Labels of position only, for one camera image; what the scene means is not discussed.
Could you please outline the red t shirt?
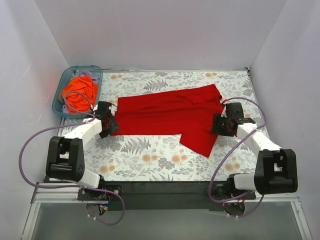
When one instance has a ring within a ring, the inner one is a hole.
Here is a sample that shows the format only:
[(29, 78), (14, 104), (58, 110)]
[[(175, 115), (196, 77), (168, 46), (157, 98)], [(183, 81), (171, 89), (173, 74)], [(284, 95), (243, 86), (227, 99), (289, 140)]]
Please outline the red t shirt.
[(209, 157), (217, 140), (214, 115), (221, 114), (222, 95), (214, 84), (138, 96), (120, 97), (113, 135), (180, 135), (179, 142)]

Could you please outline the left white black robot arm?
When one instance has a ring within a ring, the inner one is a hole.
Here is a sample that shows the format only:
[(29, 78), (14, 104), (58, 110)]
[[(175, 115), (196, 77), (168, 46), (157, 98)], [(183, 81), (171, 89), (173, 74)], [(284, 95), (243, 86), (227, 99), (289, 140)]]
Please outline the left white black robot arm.
[(99, 187), (101, 177), (85, 167), (84, 147), (97, 136), (104, 139), (116, 132), (119, 125), (109, 102), (99, 101), (93, 115), (94, 118), (85, 118), (71, 132), (50, 139), (45, 169), (47, 177), (83, 187)]

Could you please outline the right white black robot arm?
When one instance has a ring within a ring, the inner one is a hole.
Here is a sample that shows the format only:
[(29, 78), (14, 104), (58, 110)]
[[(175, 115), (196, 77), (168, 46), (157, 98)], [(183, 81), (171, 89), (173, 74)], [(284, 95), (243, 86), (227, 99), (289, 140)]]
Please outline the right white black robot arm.
[(226, 181), (212, 181), (208, 193), (211, 196), (235, 198), (247, 192), (261, 195), (295, 193), (298, 190), (297, 157), (292, 149), (284, 149), (272, 142), (260, 129), (261, 126), (245, 117), (242, 104), (221, 104), (223, 113), (215, 114), (211, 132), (225, 137), (236, 137), (245, 143), (256, 156), (253, 173), (235, 173)]

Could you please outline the floral table mat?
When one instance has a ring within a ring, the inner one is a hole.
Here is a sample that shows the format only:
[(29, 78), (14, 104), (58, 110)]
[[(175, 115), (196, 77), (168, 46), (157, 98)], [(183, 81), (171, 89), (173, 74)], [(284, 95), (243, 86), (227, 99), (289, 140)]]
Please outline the floral table mat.
[[(221, 95), (241, 102), (244, 115), (261, 125), (256, 96), (243, 71), (105, 71), (100, 99), (118, 104), (120, 97), (216, 85)], [(252, 173), (256, 156), (234, 137), (220, 136), (209, 157), (180, 144), (179, 135), (125, 135), (93, 138), (84, 148), (85, 165), (107, 181), (208, 181)]]

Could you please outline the orange t shirt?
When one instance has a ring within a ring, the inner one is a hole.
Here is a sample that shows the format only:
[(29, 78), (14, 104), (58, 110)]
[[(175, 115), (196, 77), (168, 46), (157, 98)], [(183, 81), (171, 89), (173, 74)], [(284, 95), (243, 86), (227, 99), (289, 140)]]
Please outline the orange t shirt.
[(64, 108), (69, 113), (87, 112), (96, 102), (99, 85), (88, 75), (72, 78), (62, 90)]

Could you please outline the teal plastic bin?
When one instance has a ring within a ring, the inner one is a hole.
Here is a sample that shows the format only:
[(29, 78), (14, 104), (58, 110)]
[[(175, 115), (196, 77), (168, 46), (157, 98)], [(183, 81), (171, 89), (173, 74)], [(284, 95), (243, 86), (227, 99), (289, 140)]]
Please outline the teal plastic bin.
[(69, 84), (69, 82), (76, 76), (83, 72), (90, 72), (92, 75), (95, 75), (98, 79), (97, 85), (97, 97), (93, 104), (93, 106), (98, 104), (99, 96), (101, 92), (102, 80), (103, 80), (103, 70), (97, 65), (76, 65), (67, 68), (61, 75), (59, 83), (57, 85), (57, 89), (52, 101), (52, 110), (53, 112), (63, 118), (83, 118), (84, 115), (80, 113), (69, 113), (66, 109), (64, 109), (65, 102), (62, 98), (63, 89)]

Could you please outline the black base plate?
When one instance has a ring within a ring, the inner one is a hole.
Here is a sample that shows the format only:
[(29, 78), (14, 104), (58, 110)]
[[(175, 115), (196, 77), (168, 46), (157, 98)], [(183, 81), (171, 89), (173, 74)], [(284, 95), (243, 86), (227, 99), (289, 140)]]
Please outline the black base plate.
[[(125, 210), (209, 210), (222, 212), (222, 203), (210, 200), (209, 181), (106, 181), (99, 189), (117, 193), (125, 203)], [(227, 190), (226, 181), (215, 181), (211, 194), (216, 200), (229, 199), (245, 193)], [(82, 187), (77, 200), (107, 203), (112, 194), (105, 194)], [(109, 211), (121, 211), (118, 197), (112, 196)]]

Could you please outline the aluminium frame rail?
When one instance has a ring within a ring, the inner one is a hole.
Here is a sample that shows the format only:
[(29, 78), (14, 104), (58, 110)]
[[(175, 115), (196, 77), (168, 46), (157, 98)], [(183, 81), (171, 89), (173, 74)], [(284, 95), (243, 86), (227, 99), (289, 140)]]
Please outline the aluminium frame rail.
[(24, 240), (310, 240), (294, 194), (245, 200), (244, 217), (208, 209), (108, 210), (79, 201), (77, 187), (39, 184), (22, 233)]

